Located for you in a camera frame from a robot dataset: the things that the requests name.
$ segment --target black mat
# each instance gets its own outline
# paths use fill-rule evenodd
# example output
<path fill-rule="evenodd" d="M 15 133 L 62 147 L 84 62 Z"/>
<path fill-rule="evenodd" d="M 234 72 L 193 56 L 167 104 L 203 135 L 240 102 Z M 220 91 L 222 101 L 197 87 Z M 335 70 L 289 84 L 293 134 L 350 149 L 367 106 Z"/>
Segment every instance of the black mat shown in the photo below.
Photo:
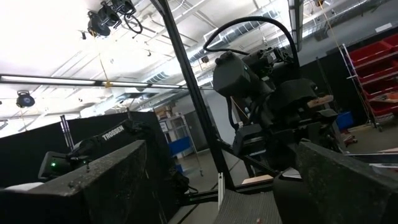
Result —
<path fill-rule="evenodd" d="M 214 224 L 280 224 L 280 216 L 272 192 L 255 195 L 225 190 L 223 203 Z"/>

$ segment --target concrete floor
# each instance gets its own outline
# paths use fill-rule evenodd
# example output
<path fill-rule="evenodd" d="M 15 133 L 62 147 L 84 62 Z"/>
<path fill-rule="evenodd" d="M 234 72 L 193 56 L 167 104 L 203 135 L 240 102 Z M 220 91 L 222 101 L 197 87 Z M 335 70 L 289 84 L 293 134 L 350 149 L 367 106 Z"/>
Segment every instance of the concrete floor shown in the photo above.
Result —
<path fill-rule="evenodd" d="M 350 153 L 376 152 L 398 147 L 398 125 L 396 123 L 385 124 L 381 133 L 374 128 L 364 127 L 352 131 L 352 134 L 355 135 L 358 143 L 347 147 Z M 243 162 L 228 153 L 224 153 L 224 156 L 228 167 L 231 168 L 234 166 L 231 170 L 231 175 L 235 185 L 241 184 L 244 179 L 248 178 Z M 199 153 L 199 160 L 203 169 L 203 177 L 200 176 L 195 156 L 191 155 L 185 159 L 181 159 L 180 163 L 184 169 L 187 169 L 185 173 L 190 179 L 192 187 L 199 191 L 210 190 L 217 183 L 218 176 L 209 150 Z M 183 222 L 180 222 L 194 205 L 182 207 L 173 219 L 169 221 L 169 224 L 213 223 L 218 213 L 217 206 L 216 202 L 199 204 Z"/>

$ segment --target red shelving unit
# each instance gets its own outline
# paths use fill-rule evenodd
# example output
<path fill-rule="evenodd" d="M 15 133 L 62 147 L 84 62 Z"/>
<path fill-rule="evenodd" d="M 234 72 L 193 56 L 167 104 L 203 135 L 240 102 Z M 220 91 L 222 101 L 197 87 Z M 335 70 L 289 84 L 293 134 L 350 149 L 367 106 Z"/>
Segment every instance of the red shelving unit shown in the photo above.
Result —
<path fill-rule="evenodd" d="M 398 113 L 398 100 L 389 93 L 398 92 L 398 34 L 348 52 L 342 52 L 360 97 L 371 112 L 371 121 L 382 131 L 379 120 Z"/>

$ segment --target black hose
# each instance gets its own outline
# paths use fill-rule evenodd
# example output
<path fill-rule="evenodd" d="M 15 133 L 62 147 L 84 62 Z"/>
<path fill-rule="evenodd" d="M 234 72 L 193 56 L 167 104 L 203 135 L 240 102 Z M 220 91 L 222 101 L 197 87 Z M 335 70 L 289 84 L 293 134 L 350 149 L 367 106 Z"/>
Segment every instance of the black hose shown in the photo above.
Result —
<path fill-rule="evenodd" d="M 275 26 L 277 26 L 278 28 L 281 29 L 281 31 L 286 35 L 287 40 L 289 41 L 289 45 L 290 48 L 292 49 L 292 54 L 293 54 L 293 60 L 294 60 L 294 64 L 297 68 L 300 67 L 300 63 L 299 63 L 299 56 L 297 55 L 297 49 L 296 46 L 294 44 L 293 38 L 291 36 L 291 34 L 289 33 L 289 31 L 286 29 L 285 26 L 283 26 L 283 24 L 281 24 L 280 22 L 276 21 L 275 19 L 271 19 L 271 18 L 266 18 L 266 17 L 262 17 L 262 16 L 249 16 L 249 17 L 243 17 L 240 19 L 235 19 L 231 22 L 228 22 L 224 25 L 222 25 L 218 30 L 216 30 L 216 32 L 214 32 L 209 39 L 206 41 L 206 43 L 203 46 L 203 50 L 206 50 L 208 52 L 221 52 L 221 51 L 232 51 L 235 52 L 237 54 L 243 54 L 243 55 L 249 55 L 249 53 L 247 52 L 242 52 L 240 50 L 234 50 L 234 49 L 209 49 L 208 46 L 211 44 L 211 42 L 214 40 L 214 38 L 220 34 L 221 32 L 223 32 L 225 29 L 239 24 L 241 22 L 252 22 L 252 21 L 262 21 L 262 22 L 268 22 L 271 23 Z"/>
<path fill-rule="evenodd" d="M 238 130 L 238 124 L 234 123 L 234 120 L 232 118 L 232 102 L 230 97 L 226 97 L 226 105 L 228 107 L 228 119 L 229 123 L 231 124 L 232 128 Z"/>
<path fill-rule="evenodd" d="M 130 26 L 129 21 L 128 21 L 128 19 L 130 19 L 130 18 L 134 19 L 134 20 L 137 22 L 137 25 L 138 25 L 138 27 L 139 27 L 139 30 L 134 30 L 134 29 Z M 128 26 L 128 28 L 129 28 L 131 31 L 135 32 L 136 34 L 141 34 L 141 33 L 142 33 L 142 30 L 144 29 L 144 28 L 142 27 L 142 24 L 138 21 L 138 19 L 137 19 L 135 16 L 132 15 L 131 12 L 126 13 L 126 14 L 124 15 L 124 21 L 125 21 L 126 25 Z"/>

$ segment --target white ceiling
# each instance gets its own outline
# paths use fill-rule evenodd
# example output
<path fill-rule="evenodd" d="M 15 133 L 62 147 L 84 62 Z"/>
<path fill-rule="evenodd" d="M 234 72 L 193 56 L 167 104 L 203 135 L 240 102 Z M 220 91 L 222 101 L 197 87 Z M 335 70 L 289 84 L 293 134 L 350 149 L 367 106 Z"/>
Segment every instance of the white ceiling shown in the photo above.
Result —
<path fill-rule="evenodd" d="M 254 1 L 259 7 L 269 4 L 269 0 L 207 0 L 197 13 L 178 24 L 180 33 L 187 36 L 187 38 L 182 37 L 186 48 L 201 41 L 203 35 L 214 29 L 214 25 L 220 26 L 255 11 Z M 87 34 L 87 39 L 83 40 L 80 30 L 87 28 L 87 12 L 97 11 L 100 2 L 101 0 L 2 1 L 0 20 L 7 22 L 3 22 L 2 27 L 5 33 L 0 42 L 0 73 L 105 79 L 100 65 L 101 58 L 110 80 L 123 78 L 134 81 L 174 57 L 167 33 L 164 34 L 166 37 L 148 42 L 156 32 L 164 29 L 161 26 L 163 21 L 159 13 L 149 0 L 144 0 L 137 6 L 135 14 L 147 28 L 142 35 L 132 39 L 135 34 L 119 26 L 118 29 L 112 30 L 108 38 L 93 39 Z M 178 17 L 186 8 L 190 8 L 188 4 L 192 6 L 198 2 L 200 0 L 186 0 L 183 7 L 174 12 L 174 17 Z M 180 3 L 181 0 L 170 0 L 170 8 L 173 9 Z M 266 32 L 266 35 L 271 35 L 275 29 L 263 26 L 262 31 L 263 34 Z M 257 30 L 239 39 L 233 46 L 250 48 L 261 39 L 262 34 Z M 21 110 L 15 104 L 17 91 L 21 90 L 30 91 L 36 100 L 35 106 L 22 109 L 26 117 L 42 113 L 77 114 L 81 109 L 110 96 L 110 92 L 104 89 L 0 85 L 2 101 L 0 118 L 13 120 L 13 125 L 0 130 L 0 136 L 14 133 L 24 125 L 15 120 L 21 116 Z M 40 126 L 39 124 L 47 124 L 48 120 L 57 121 L 53 117 L 44 117 L 28 129 Z"/>

